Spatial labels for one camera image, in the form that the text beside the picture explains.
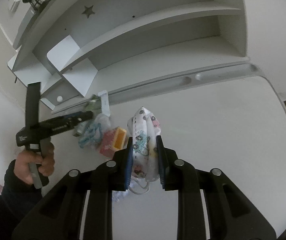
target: white cloth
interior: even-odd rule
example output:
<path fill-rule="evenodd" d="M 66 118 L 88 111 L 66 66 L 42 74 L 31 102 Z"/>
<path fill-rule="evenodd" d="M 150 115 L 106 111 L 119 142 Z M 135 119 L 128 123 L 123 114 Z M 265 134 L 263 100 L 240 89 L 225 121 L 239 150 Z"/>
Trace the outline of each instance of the white cloth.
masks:
<path fill-rule="evenodd" d="M 160 123 L 152 112 L 141 107 L 128 121 L 133 137 L 133 169 L 136 178 L 152 182 L 159 178 L 156 136 L 161 134 Z"/>

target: white wall shelf unit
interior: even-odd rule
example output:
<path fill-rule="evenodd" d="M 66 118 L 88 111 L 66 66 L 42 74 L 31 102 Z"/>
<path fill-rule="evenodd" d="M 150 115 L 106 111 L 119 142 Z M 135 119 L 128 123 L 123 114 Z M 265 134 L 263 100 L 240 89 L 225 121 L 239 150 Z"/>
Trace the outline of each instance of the white wall shelf unit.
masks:
<path fill-rule="evenodd" d="M 243 0 L 52 0 L 30 25 L 8 66 L 28 72 L 36 57 L 44 77 L 33 80 L 54 112 L 102 90 L 249 60 Z"/>
<path fill-rule="evenodd" d="M 159 27 L 182 20 L 213 16 L 213 15 L 238 15 L 242 10 L 239 8 L 225 6 L 214 1 L 199 2 L 193 4 L 185 4 L 165 10 L 157 11 L 140 18 L 134 19 L 123 25 L 110 30 L 98 38 L 90 41 L 84 47 L 80 48 L 71 59 L 63 67 L 64 70 L 72 68 L 78 62 L 90 56 L 90 52 L 100 45 L 109 42 L 110 40 L 124 35 L 143 32 L 152 28 Z"/>
<path fill-rule="evenodd" d="M 8 63 L 8 67 L 11 69 L 12 62 L 14 61 L 15 55 Z M 25 85 L 41 82 L 41 90 L 45 87 L 48 80 L 51 78 L 51 73 L 42 65 L 41 62 L 30 53 L 22 62 L 24 68 L 14 71 L 15 76 Z"/>
<path fill-rule="evenodd" d="M 51 0 L 48 6 L 37 17 L 28 30 L 22 42 L 22 48 L 17 56 L 13 69 L 19 68 L 21 61 L 33 51 L 42 36 L 54 22 L 77 0 Z"/>
<path fill-rule="evenodd" d="M 38 14 L 35 13 L 32 6 L 27 10 L 27 13 L 23 17 L 21 24 L 17 30 L 17 35 L 13 41 L 13 48 L 17 49 L 22 45 L 24 36 L 27 35 L 30 28 L 33 26 L 34 22 L 36 21 Z"/>

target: human hand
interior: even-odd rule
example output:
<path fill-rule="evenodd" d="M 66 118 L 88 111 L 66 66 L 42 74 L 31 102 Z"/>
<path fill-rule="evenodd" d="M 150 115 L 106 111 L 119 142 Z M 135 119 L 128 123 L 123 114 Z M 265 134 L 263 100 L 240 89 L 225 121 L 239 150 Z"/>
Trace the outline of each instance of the human hand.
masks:
<path fill-rule="evenodd" d="M 43 174 L 44 176 L 48 177 L 53 174 L 54 172 L 54 145 L 51 143 L 48 148 L 47 156 L 43 159 L 39 154 L 23 150 L 21 153 L 18 154 L 15 167 L 14 167 L 14 174 L 17 178 L 22 180 L 28 185 L 33 184 L 33 177 L 30 173 L 29 163 L 39 163 L 42 166 L 38 168 L 38 171 Z"/>

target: metal screw head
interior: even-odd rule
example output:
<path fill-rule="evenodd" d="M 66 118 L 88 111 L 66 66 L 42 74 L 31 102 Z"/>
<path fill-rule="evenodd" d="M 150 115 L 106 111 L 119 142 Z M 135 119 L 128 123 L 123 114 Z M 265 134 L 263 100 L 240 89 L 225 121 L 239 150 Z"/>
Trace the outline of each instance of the metal screw head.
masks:
<path fill-rule="evenodd" d="M 116 165 L 116 162 L 115 161 L 108 161 L 107 163 L 106 163 L 106 166 L 107 167 L 114 167 Z"/>
<path fill-rule="evenodd" d="M 213 169 L 212 173 L 215 176 L 220 176 L 222 174 L 222 171 L 220 169 Z"/>
<path fill-rule="evenodd" d="M 79 171 L 78 170 L 71 170 L 68 175 L 70 177 L 76 177 L 77 175 L 79 174 Z"/>
<path fill-rule="evenodd" d="M 184 160 L 177 159 L 177 160 L 174 162 L 174 164 L 175 164 L 176 166 L 183 166 L 183 165 L 184 165 Z"/>

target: white shelf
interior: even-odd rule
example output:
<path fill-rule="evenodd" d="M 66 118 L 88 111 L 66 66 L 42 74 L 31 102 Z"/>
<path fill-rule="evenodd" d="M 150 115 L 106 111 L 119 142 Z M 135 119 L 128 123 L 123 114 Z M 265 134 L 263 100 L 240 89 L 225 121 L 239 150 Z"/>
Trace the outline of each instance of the white shelf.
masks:
<path fill-rule="evenodd" d="M 73 69 L 65 72 L 63 76 L 82 96 L 86 96 L 97 72 L 98 70 L 91 61 L 85 59 L 74 66 Z"/>
<path fill-rule="evenodd" d="M 75 97 L 54 112 L 80 104 L 102 90 L 108 92 L 178 72 L 248 61 L 222 37 L 176 43 L 127 58 L 98 71 L 85 98 Z"/>
<path fill-rule="evenodd" d="M 72 68 L 74 65 L 87 58 L 91 50 L 125 33 L 131 32 L 131 34 L 133 34 L 156 28 L 161 25 L 197 17 L 214 15 L 240 15 L 242 13 L 243 10 L 239 8 L 226 6 L 215 1 L 180 5 L 157 11 L 131 20 L 90 41 L 71 57 L 71 59 L 63 67 L 62 71 L 64 72 Z"/>
<path fill-rule="evenodd" d="M 72 6 L 77 0 L 51 0 L 41 12 L 30 28 L 23 42 L 22 48 L 17 56 L 13 69 L 19 68 L 24 58 L 33 51 L 43 35 L 56 22 L 56 20 Z"/>
<path fill-rule="evenodd" d="M 237 8 L 245 8 L 243 0 L 214 0 Z M 237 48 L 242 54 L 247 54 L 247 25 L 245 13 L 237 16 L 219 16 L 221 36 Z"/>
<path fill-rule="evenodd" d="M 59 82 L 61 82 L 61 81 L 62 81 L 62 77 L 58 73 L 55 73 L 47 81 L 45 87 L 41 91 L 41 94 L 44 95 L 45 93 L 47 93 L 48 91 L 50 91 L 51 89 L 56 87 L 59 84 Z"/>
<path fill-rule="evenodd" d="M 51 73 L 42 65 L 41 62 L 30 53 L 28 57 L 22 62 L 24 68 L 14 71 L 16 77 L 25 85 L 41 82 L 41 91 L 44 89 L 46 83 L 51 78 Z"/>
<path fill-rule="evenodd" d="M 20 51 L 21 47 L 18 48 L 16 54 L 14 55 L 14 57 L 12 57 L 9 62 L 7 62 L 7 66 L 10 70 L 13 70 L 13 67 L 14 67 L 14 64 L 15 64 L 15 61 L 16 61 L 16 58 L 17 58 L 17 55 Z"/>
<path fill-rule="evenodd" d="M 62 97 L 62 101 L 64 102 L 79 95 L 80 93 L 69 82 L 63 79 L 54 89 L 49 89 L 42 97 L 46 98 L 51 104 L 57 106 L 61 104 L 61 101 L 57 100 L 58 97 Z"/>
<path fill-rule="evenodd" d="M 146 51 L 219 35 L 220 27 L 217 16 L 193 18 L 162 25 L 134 35 L 120 35 L 91 50 L 88 59 L 100 70 Z"/>
<path fill-rule="evenodd" d="M 74 39 L 68 35 L 47 53 L 47 58 L 58 71 L 61 71 L 79 49 Z"/>

